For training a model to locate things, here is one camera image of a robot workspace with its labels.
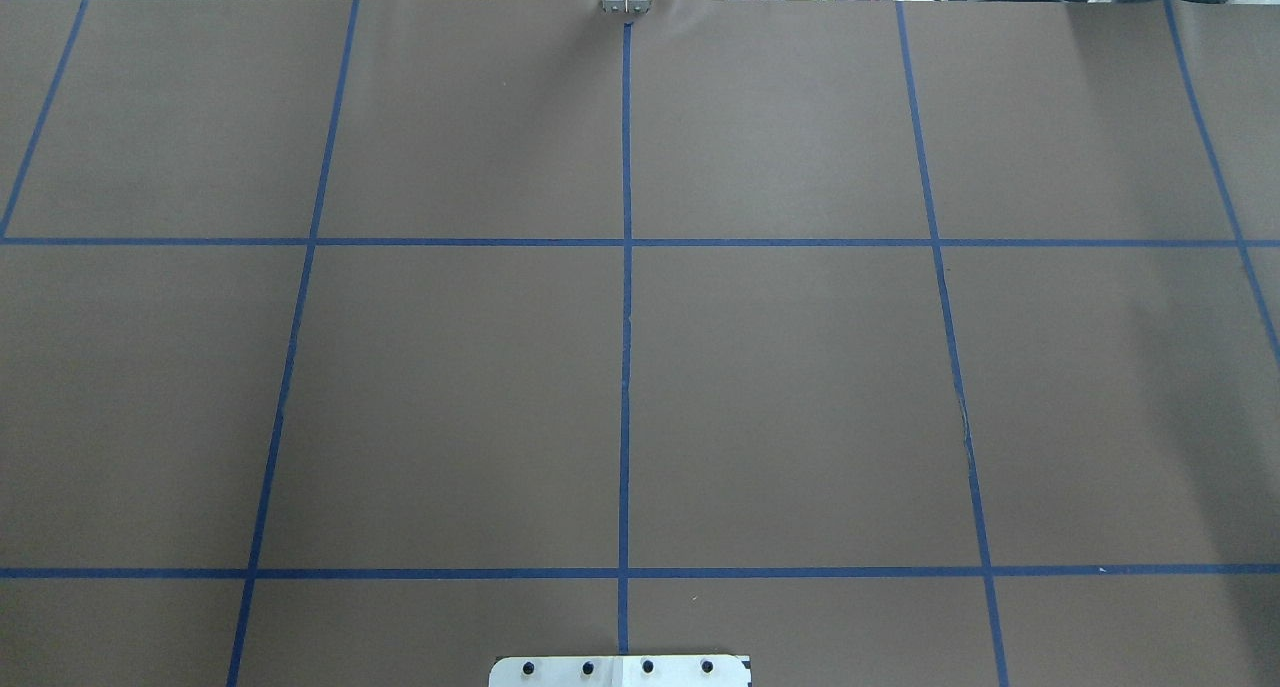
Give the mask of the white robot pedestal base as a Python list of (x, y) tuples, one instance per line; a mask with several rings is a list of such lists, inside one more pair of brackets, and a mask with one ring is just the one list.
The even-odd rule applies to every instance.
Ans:
[(751, 686), (750, 659), (730, 654), (512, 656), (489, 686)]

